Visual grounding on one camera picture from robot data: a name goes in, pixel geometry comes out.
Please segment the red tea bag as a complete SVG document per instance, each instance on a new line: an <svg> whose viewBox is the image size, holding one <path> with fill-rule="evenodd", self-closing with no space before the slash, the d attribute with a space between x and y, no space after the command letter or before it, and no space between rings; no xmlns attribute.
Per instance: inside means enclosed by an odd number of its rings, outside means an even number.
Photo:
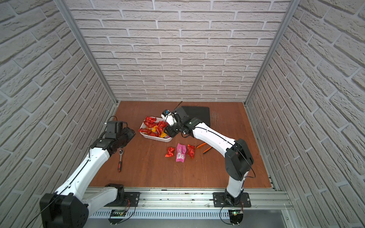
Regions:
<svg viewBox="0 0 365 228"><path fill-rule="evenodd" d="M168 147L165 157L173 157L175 152L174 147Z"/></svg>
<svg viewBox="0 0 365 228"><path fill-rule="evenodd" d="M189 157L191 157L192 159L194 158L194 156L195 156L195 146L194 145L190 145L190 144L188 144L187 145L187 155L189 156Z"/></svg>

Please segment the pink tea bag packet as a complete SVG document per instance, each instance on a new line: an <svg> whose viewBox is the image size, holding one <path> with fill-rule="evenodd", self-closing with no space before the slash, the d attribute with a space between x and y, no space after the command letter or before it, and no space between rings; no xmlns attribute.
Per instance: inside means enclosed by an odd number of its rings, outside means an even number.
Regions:
<svg viewBox="0 0 365 228"><path fill-rule="evenodd" d="M186 145L178 144L176 148L176 162L184 162L186 158Z"/></svg>

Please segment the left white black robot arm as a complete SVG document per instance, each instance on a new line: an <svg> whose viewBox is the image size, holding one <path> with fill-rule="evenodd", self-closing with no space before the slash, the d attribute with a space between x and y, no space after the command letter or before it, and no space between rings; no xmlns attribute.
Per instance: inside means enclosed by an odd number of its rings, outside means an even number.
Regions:
<svg viewBox="0 0 365 228"><path fill-rule="evenodd" d="M82 228L88 218L102 207L130 205L123 185L108 184L89 198L84 194L103 164L133 139L135 131L126 122L109 121L106 130L88 148L88 154L71 176L40 200L45 228Z"/></svg>

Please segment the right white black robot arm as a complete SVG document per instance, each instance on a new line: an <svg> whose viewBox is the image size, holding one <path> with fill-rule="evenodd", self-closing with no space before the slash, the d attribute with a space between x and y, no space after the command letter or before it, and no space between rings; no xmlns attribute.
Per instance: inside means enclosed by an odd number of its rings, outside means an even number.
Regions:
<svg viewBox="0 0 365 228"><path fill-rule="evenodd" d="M164 110L161 117L168 126L164 130L170 137L178 133L201 140L217 150L225 159L225 170L229 175L229 182L225 189L225 200L236 205L243 193L243 185L254 163L247 143L243 139L226 137L210 128L202 120L188 116L180 107L173 112Z"/></svg>

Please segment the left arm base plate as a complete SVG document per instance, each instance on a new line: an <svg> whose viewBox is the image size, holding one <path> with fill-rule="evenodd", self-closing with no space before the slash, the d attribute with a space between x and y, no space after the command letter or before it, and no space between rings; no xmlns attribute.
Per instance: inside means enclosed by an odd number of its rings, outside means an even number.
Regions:
<svg viewBox="0 0 365 228"><path fill-rule="evenodd" d="M137 207L139 203L140 192L124 192L118 193L117 199L106 204L105 207Z"/></svg>

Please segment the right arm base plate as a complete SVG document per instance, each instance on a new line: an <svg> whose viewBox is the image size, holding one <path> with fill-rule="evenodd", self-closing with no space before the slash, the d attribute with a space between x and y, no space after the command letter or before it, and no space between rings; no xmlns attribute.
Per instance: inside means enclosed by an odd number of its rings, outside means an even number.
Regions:
<svg viewBox="0 0 365 228"><path fill-rule="evenodd" d="M242 192L238 197L234 198L227 192L214 192L213 193L214 207L241 207L250 208L251 200L249 194Z"/></svg>

